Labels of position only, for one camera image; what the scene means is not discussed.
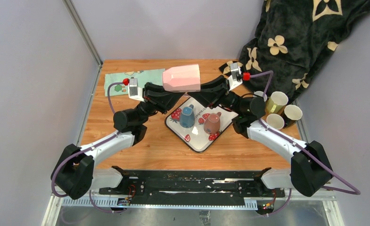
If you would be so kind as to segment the light pink faceted mug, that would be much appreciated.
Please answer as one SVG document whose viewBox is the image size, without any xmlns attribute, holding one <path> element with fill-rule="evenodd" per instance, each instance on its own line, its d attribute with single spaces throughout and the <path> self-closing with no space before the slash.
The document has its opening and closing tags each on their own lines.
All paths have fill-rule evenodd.
<svg viewBox="0 0 370 226">
<path fill-rule="evenodd" d="M 169 92 L 198 92 L 201 90 L 198 64 L 175 66 L 162 73 L 163 88 Z"/>
</svg>

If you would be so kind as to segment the blue dotted mug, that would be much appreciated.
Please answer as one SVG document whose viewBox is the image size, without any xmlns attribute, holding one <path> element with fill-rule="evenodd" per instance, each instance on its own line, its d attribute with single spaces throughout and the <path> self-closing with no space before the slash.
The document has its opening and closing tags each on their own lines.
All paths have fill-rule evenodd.
<svg viewBox="0 0 370 226">
<path fill-rule="evenodd" d="M 180 125 L 183 128 L 191 128 L 195 124 L 194 105 L 185 106 L 180 116 Z"/>
</svg>

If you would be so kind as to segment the yellow-green faceted mug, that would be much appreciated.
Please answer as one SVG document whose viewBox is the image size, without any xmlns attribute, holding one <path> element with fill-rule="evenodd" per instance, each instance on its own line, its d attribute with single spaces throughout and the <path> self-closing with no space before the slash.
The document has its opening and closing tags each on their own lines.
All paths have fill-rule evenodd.
<svg viewBox="0 0 370 226">
<path fill-rule="evenodd" d="M 288 96 L 281 91 L 275 91 L 272 92 L 271 96 L 269 97 L 265 110 L 269 114 L 278 113 L 287 104 Z"/>
</svg>

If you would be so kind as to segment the pink tall mug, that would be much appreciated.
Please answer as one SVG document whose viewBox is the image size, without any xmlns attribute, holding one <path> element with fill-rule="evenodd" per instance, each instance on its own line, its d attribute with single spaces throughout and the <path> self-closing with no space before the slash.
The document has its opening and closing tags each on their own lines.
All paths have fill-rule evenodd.
<svg viewBox="0 0 370 226">
<path fill-rule="evenodd" d="M 285 126 L 284 119 L 276 113 L 269 114 L 266 117 L 266 122 L 270 127 L 278 130 L 283 129 Z"/>
</svg>

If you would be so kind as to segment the black glossy mug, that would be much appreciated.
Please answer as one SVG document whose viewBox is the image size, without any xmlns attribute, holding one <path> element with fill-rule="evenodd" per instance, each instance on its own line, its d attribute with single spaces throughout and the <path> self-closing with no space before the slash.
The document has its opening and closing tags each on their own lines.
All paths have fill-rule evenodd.
<svg viewBox="0 0 370 226">
<path fill-rule="evenodd" d="M 280 115 L 284 120 L 284 128 L 288 128 L 302 118 L 303 111 L 296 105 L 287 105 Z"/>
</svg>

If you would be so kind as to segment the grey-blue small mug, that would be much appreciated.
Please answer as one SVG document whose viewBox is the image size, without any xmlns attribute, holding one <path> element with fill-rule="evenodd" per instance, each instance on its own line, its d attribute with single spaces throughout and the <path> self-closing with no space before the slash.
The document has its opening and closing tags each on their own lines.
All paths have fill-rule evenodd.
<svg viewBox="0 0 370 226">
<path fill-rule="evenodd" d="M 255 96 L 255 97 L 262 97 L 263 100 L 264 100 L 264 102 L 266 102 L 267 99 L 268 99 L 267 95 L 263 91 L 255 91 L 253 93 L 253 96 Z"/>
</svg>

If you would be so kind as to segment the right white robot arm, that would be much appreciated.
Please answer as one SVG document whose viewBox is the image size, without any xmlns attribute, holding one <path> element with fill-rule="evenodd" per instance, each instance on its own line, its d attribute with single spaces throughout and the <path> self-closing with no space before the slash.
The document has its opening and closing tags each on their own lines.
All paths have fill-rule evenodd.
<svg viewBox="0 0 370 226">
<path fill-rule="evenodd" d="M 188 94 L 204 107 L 221 106 L 235 112 L 237 116 L 232 123 L 236 133 L 265 145 L 290 163 L 289 169 L 264 169 L 260 180 L 254 183 L 257 195 L 264 197 L 273 189 L 289 188 L 311 197 L 333 178 L 322 144 L 298 140 L 262 120 L 265 115 L 263 97 L 237 95 L 223 76 L 202 84 L 200 91 Z"/>
</svg>

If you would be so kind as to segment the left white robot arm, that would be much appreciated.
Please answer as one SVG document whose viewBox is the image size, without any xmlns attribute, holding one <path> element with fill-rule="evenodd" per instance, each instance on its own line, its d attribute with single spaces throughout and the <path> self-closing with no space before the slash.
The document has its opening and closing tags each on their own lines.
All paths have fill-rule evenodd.
<svg viewBox="0 0 370 226">
<path fill-rule="evenodd" d="M 124 79 L 130 99 L 139 103 L 134 108 L 113 112 L 114 132 L 86 145 L 67 145 L 52 174 L 51 190 L 57 197 L 77 200 L 89 191 L 112 188 L 117 194 L 129 190 L 129 181 L 116 169 L 96 167 L 113 154 L 141 142 L 148 130 L 145 123 L 157 113 L 167 113 L 187 93 L 179 87 L 146 83 L 140 87 L 137 79 Z"/>
</svg>

